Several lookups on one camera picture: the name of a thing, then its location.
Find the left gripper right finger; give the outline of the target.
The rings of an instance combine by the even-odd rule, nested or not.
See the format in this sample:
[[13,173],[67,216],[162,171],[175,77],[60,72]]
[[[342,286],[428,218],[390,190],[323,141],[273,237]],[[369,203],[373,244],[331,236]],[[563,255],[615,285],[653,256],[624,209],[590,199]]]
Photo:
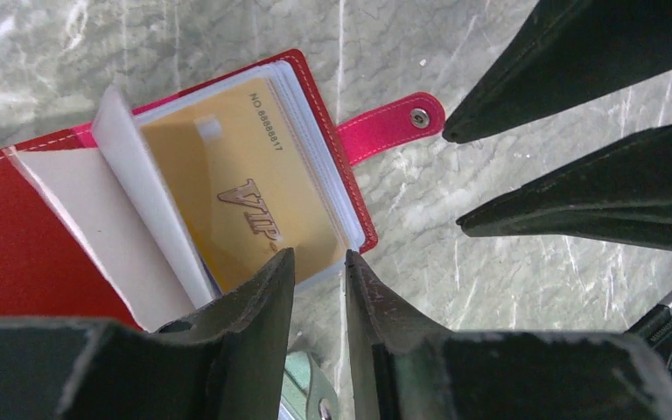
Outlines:
[[454,332],[346,253],[359,419],[672,419],[672,374],[610,332]]

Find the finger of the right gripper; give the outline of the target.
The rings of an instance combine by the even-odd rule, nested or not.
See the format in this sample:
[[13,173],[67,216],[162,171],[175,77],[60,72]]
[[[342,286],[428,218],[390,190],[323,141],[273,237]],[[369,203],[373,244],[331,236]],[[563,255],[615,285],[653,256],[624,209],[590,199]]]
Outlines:
[[672,70],[672,1],[540,1],[444,125],[467,144]]
[[471,237],[568,235],[672,250],[672,124],[626,136],[457,223]]

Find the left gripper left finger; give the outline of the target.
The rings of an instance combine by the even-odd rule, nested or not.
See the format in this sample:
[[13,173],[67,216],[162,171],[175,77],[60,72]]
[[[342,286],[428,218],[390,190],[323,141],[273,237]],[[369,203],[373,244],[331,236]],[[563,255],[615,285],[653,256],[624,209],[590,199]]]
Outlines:
[[274,419],[295,254],[140,332],[107,318],[0,318],[0,419]]

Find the gold vip card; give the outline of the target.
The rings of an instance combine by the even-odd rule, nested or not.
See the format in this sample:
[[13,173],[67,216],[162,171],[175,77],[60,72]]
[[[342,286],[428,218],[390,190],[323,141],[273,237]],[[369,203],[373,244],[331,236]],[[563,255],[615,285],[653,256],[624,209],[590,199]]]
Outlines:
[[273,82],[258,76],[139,121],[192,240],[222,291],[293,249],[295,278],[330,269],[346,237],[307,167]]

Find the red card holder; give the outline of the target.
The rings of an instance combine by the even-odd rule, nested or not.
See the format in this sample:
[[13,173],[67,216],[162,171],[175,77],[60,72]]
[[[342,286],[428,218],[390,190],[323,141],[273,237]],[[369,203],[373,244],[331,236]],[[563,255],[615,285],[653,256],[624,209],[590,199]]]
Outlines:
[[225,294],[139,121],[258,76],[274,84],[345,253],[374,248],[354,167],[436,135],[444,108],[417,92],[336,125],[305,56],[290,49],[141,108],[109,87],[91,122],[1,149],[0,316],[104,317],[153,331]]

